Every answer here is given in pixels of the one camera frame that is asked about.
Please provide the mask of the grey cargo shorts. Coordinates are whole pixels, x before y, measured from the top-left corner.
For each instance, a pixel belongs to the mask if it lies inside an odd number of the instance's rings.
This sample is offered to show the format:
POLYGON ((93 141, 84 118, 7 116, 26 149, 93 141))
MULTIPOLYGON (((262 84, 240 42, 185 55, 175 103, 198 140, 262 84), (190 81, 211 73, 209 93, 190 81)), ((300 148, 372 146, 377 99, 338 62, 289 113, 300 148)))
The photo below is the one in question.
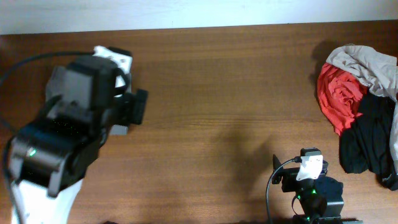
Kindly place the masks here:
POLYGON ((115 124, 109 131, 109 135, 126 135, 128 132, 127 126, 115 124))

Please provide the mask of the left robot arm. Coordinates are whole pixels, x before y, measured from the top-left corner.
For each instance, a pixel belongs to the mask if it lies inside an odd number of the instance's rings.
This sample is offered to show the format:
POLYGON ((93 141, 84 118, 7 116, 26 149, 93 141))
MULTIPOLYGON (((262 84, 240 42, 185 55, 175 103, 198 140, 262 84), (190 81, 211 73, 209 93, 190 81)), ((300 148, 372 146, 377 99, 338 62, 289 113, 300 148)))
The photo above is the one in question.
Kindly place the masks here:
POLYGON ((108 137, 142 123, 148 93, 131 91, 131 65, 85 55, 51 76, 44 107, 5 148, 13 223, 66 223, 108 137))

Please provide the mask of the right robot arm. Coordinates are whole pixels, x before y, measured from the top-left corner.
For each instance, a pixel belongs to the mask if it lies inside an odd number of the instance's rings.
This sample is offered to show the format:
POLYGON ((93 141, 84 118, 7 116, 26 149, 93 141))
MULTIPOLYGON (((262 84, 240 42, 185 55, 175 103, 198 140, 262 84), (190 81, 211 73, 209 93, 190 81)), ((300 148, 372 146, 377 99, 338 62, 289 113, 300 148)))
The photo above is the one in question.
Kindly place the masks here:
POLYGON ((303 210, 294 213, 292 223, 342 223, 343 184, 327 176, 328 163, 315 147, 303 148, 300 155, 283 163, 273 155, 273 173, 268 184, 282 184, 284 193, 295 195, 303 210))

